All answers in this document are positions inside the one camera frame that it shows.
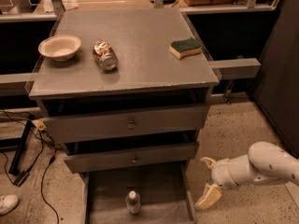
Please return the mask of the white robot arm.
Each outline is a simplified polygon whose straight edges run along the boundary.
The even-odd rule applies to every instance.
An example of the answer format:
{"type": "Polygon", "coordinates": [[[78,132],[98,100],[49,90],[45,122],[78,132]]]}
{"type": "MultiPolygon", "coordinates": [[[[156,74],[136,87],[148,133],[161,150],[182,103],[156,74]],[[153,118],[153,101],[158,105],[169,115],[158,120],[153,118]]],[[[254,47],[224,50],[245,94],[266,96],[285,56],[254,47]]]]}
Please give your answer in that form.
{"type": "Polygon", "coordinates": [[[216,203],[226,189],[241,185],[272,186],[292,182],[299,185],[299,160],[269,142],[257,142],[248,153],[233,159],[215,161],[201,159],[211,171],[212,184],[206,183],[203,196],[195,203],[197,210],[205,210],[216,203]]]}

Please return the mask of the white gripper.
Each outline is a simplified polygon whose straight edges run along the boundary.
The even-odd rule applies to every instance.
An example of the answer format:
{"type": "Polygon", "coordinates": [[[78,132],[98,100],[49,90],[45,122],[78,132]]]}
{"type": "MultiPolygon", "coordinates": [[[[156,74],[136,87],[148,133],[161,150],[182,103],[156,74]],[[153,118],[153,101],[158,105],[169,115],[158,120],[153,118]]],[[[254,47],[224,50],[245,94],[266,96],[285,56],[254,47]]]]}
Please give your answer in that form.
{"type": "Polygon", "coordinates": [[[236,189],[238,185],[229,172],[229,159],[215,161],[209,157],[200,159],[211,170],[211,177],[215,184],[206,183],[202,197],[195,203],[197,210],[206,210],[215,204],[222,196],[221,189],[236,189]]]}

